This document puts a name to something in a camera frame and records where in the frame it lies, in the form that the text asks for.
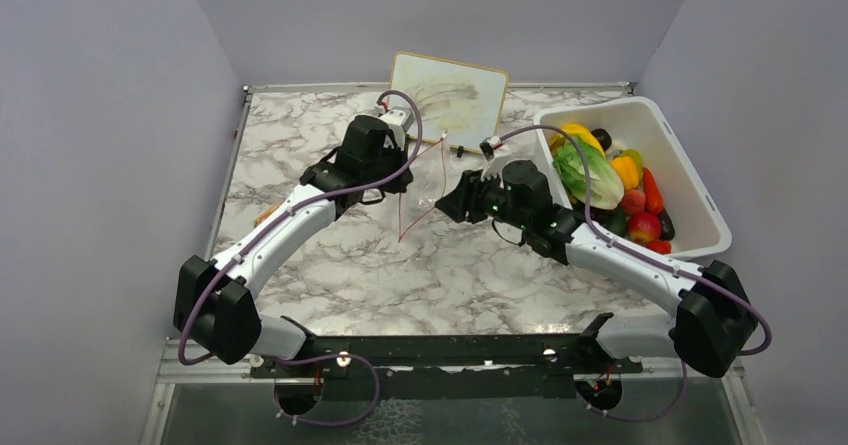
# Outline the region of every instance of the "yellow bell pepper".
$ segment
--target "yellow bell pepper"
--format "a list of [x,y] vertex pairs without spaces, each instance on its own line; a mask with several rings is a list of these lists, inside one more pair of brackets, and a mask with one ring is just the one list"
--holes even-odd
[[[563,132],[571,135],[572,137],[580,137],[581,140],[586,142],[588,145],[591,145],[594,148],[597,148],[601,155],[604,154],[604,149],[601,147],[601,144],[598,142],[598,139],[592,135],[592,132],[589,131],[588,128],[580,125],[578,123],[569,123],[567,125],[563,125],[559,127]],[[557,150],[560,149],[566,143],[566,138],[560,135],[559,133],[555,134],[556,136],[551,137],[548,140],[548,148],[551,149],[551,155],[556,155]]]
[[639,168],[630,157],[616,157],[610,162],[615,173],[621,178],[624,191],[633,190],[639,186]]

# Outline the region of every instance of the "drawing on whiteboard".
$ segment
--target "drawing on whiteboard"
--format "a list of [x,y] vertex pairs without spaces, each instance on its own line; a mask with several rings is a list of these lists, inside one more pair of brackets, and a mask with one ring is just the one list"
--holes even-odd
[[410,89],[425,122],[439,132],[467,130],[480,116],[480,93],[468,77],[433,75]]

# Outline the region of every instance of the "red wire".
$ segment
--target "red wire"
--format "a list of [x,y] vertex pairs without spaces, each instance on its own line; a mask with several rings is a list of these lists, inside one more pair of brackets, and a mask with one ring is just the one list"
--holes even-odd
[[321,394],[324,385],[321,383],[321,362],[315,365],[315,379],[312,380],[312,395],[317,397]]
[[[418,154],[418,156],[420,157],[421,155],[424,155],[425,153],[429,152],[429,151],[430,151],[432,148],[434,148],[436,145],[444,145],[444,142],[445,142],[445,139],[444,139],[444,138],[439,139],[439,141],[438,141],[438,142],[436,142],[436,143],[434,143],[434,144],[430,145],[429,147],[427,147],[427,149],[426,149],[426,150],[424,150],[423,152],[419,153],[419,154]],[[444,153],[442,154],[442,177],[443,177],[443,180],[442,180],[442,194],[439,196],[439,198],[441,198],[441,197],[445,196],[445,190],[447,189],[447,183],[448,183],[448,171],[447,171],[447,166],[445,165],[445,157],[444,157]],[[423,214],[423,215],[421,215],[420,217],[416,218],[416,219],[415,219],[412,223],[410,223],[410,224],[409,224],[409,226],[408,226],[408,227],[406,227],[406,229],[405,229],[403,232],[401,232],[401,231],[400,231],[400,227],[401,227],[400,220],[401,220],[401,204],[402,204],[402,203],[403,203],[403,194],[401,193],[401,194],[398,196],[398,243],[400,243],[400,241],[401,241],[401,240],[403,240],[403,237],[404,237],[404,235],[406,235],[406,232],[408,232],[410,229],[412,229],[412,227],[414,227],[414,226],[415,226],[415,224],[416,224],[416,223],[418,223],[418,222],[420,222],[420,221],[421,221],[424,217],[426,217],[427,215],[429,215],[429,214],[430,214],[430,212],[432,212],[432,211],[433,211],[433,209],[435,208],[435,206],[434,206],[434,207],[431,207],[429,210],[427,210],[426,212],[424,212],[424,214]]]

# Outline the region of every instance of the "yellow squash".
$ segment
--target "yellow squash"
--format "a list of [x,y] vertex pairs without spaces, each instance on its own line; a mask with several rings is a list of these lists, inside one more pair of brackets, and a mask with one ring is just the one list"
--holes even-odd
[[[589,131],[588,128],[580,125],[578,123],[569,123],[567,125],[562,125],[559,127],[563,132],[571,135],[572,137],[580,137],[581,140],[591,145],[594,148],[597,148],[601,155],[604,154],[604,149],[601,147],[601,144],[598,143],[598,139],[592,135],[592,132]],[[551,137],[548,140],[548,148],[551,149],[551,155],[556,155],[557,150],[560,149],[563,145],[565,145],[566,139],[564,136],[559,133],[555,134],[555,136]]]

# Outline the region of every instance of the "table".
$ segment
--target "table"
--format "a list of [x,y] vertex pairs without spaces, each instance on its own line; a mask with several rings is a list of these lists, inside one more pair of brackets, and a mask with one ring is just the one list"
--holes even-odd
[[[499,131],[531,124],[544,108],[627,94],[623,86],[513,89]],[[375,112],[378,95],[352,87],[254,94],[216,250],[246,235],[262,211],[285,199],[304,169],[341,142],[355,115]],[[531,158],[533,143],[527,133],[509,146]],[[450,156],[448,190],[462,170],[483,163],[477,154]],[[416,163],[413,173],[426,166]],[[291,317],[318,334],[416,335],[568,332],[604,311],[660,311],[610,280],[506,243],[488,223],[454,224],[434,211],[399,243],[398,200],[355,207],[313,237],[268,282],[257,299],[260,312]]]

